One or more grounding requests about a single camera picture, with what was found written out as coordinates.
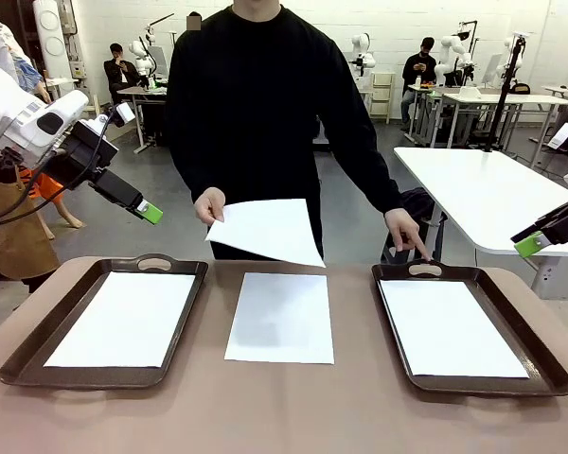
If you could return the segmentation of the person's right hand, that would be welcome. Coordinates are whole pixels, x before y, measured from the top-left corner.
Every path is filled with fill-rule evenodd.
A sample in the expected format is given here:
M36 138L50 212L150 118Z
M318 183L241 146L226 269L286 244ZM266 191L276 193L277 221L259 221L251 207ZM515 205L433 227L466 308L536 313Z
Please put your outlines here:
M216 187L207 188L194 202L197 218L205 225L211 226L215 221L224 221L223 208L225 195Z

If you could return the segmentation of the person's left hand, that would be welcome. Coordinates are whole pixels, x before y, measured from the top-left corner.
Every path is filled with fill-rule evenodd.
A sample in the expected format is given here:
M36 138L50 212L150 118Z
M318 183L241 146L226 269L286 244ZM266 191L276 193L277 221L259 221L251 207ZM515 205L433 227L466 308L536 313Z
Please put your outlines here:
M396 208L389 210L383 217L389 234L393 238L397 253L417 249L423 259L427 261L432 259L420 238L418 224L405 209Z

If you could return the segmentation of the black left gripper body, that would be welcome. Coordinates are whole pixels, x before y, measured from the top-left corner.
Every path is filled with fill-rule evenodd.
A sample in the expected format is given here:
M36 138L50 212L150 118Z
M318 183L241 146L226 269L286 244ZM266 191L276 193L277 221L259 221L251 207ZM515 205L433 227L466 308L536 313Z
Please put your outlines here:
M104 199L127 210L141 204L141 192L108 169L117 148L82 120L64 137L59 149L62 153L51 159L54 181L71 190L88 183Z

